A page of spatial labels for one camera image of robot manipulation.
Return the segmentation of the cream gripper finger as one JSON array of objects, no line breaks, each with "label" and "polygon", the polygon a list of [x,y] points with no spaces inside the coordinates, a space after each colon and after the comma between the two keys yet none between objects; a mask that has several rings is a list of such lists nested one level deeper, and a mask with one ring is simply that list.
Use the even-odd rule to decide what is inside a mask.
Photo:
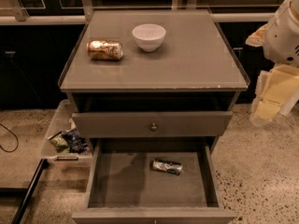
[{"label": "cream gripper finger", "polygon": [[246,39],[246,44],[252,47],[261,47],[264,41],[266,25],[261,26],[254,33],[248,36]]},{"label": "cream gripper finger", "polygon": [[270,72],[262,71],[258,76],[255,89],[256,96],[250,110],[250,121],[256,127],[262,127],[270,123],[282,108],[282,106],[276,105],[268,98]]}]

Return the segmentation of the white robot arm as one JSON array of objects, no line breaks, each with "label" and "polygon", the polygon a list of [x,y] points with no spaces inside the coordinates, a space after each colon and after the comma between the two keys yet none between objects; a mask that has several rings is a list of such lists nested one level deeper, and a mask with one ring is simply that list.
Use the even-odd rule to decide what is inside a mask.
[{"label": "white robot arm", "polygon": [[298,102],[299,0],[285,0],[267,24],[246,39],[262,47],[264,57],[275,65],[258,76],[250,121],[262,127],[281,114],[286,116]]}]

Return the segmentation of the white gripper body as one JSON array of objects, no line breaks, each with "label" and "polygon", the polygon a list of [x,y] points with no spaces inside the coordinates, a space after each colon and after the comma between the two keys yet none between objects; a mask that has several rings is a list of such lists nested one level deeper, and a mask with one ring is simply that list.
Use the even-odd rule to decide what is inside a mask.
[{"label": "white gripper body", "polygon": [[283,64],[273,68],[270,77],[268,98],[283,106],[299,88],[299,69]]}]

